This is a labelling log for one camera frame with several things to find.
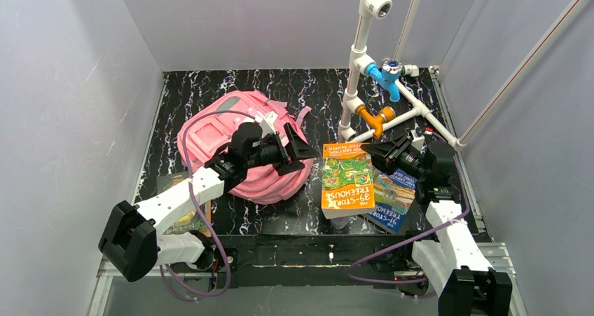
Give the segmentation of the blue 91-storey treehouse book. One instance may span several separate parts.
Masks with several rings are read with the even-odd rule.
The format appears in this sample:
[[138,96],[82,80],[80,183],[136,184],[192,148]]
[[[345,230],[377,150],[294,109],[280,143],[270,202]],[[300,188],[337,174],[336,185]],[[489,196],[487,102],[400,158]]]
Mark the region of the blue 91-storey treehouse book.
[[396,234],[415,199],[417,179],[398,169],[393,174],[373,171],[375,211],[365,214],[371,223]]

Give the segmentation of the orange 39-storey treehouse book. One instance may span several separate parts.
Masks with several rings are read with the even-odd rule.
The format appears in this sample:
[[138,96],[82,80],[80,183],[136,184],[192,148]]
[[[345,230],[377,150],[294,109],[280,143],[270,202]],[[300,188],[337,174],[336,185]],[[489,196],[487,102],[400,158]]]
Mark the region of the orange 39-storey treehouse book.
[[321,209],[326,219],[376,210],[371,155],[365,143],[324,144]]

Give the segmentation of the pink student backpack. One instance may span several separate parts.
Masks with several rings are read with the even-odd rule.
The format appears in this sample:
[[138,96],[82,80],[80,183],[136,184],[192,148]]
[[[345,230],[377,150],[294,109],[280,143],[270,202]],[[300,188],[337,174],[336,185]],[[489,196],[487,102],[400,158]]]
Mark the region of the pink student backpack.
[[[288,143],[283,128],[285,123],[291,124],[305,139],[301,124],[310,110],[310,107],[305,107],[297,117],[293,117],[287,110],[287,103],[269,99],[260,91],[228,92],[182,125],[177,135],[182,164],[186,166],[190,162],[192,171],[196,171],[214,155],[217,148],[231,140],[241,123],[253,122],[258,111],[278,114],[275,127],[283,144]],[[279,176],[272,165],[250,169],[247,179],[229,193],[260,205],[287,200],[300,190],[310,176],[313,160],[303,163],[305,167],[302,170],[283,176]]]

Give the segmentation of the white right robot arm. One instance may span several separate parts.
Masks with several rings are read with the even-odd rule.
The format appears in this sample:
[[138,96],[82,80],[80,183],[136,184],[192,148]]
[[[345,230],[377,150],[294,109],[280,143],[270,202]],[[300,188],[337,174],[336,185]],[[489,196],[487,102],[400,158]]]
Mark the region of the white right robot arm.
[[486,259],[465,221],[470,208],[459,198],[455,150],[447,142],[428,143],[424,152],[405,135],[389,142],[365,144],[373,166],[391,174],[401,170],[415,178],[415,201],[431,229],[411,237],[411,256],[438,296],[439,315],[508,315],[512,280]]

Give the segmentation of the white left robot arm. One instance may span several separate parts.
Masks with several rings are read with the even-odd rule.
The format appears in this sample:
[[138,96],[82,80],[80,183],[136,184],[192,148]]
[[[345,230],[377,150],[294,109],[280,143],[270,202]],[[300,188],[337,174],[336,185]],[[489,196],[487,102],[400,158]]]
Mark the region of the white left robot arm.
[[145,277],[155,266],[195,263],[205,250],[197,233],[168,235],[183,215],[221,197],[247,178],[249,169],[272,165],[279,175],[302,170],[319,156],[289,125],[286,139],[279,132],[263,134],[254,122],[239,125],[230,141],[189,177],[158,196],[135,205],[116,204],[99,239],[99,251],[129,282]]

